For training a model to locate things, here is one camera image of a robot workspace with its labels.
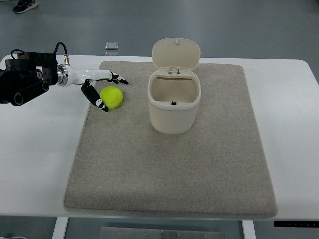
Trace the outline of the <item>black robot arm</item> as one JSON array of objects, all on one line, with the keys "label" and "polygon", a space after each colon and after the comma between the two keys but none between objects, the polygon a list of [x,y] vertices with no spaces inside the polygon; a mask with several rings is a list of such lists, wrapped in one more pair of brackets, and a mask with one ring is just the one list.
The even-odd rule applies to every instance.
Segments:
[{"label": "black robot arm", "polygon": [[50,86],[66,81],[67,73],[58,65],[56,53],[62,46],[64,62],[68,64],[68,52],[63,42],[58,42],[53,53],[11,51],[0,71],[0,103],[22,106],[46,93]]}]

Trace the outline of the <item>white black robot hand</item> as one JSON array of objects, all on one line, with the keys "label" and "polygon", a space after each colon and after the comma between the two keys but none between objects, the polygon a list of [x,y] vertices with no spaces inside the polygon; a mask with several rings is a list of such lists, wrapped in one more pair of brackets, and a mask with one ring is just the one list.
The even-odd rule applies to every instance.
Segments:
[{"label": "white black robot hand", "polygon": [[95,107],[108,112],[109,108],[102,101],[97,90],[91,85],[96,81],[107,81],[115,84],[128,85],[129,82],[109,70],[92,70],[92,69],[74,69],[67,64],[57,65],[58,81],[57,85],[67,87],[71,85],[80,85],[81,92]]}]

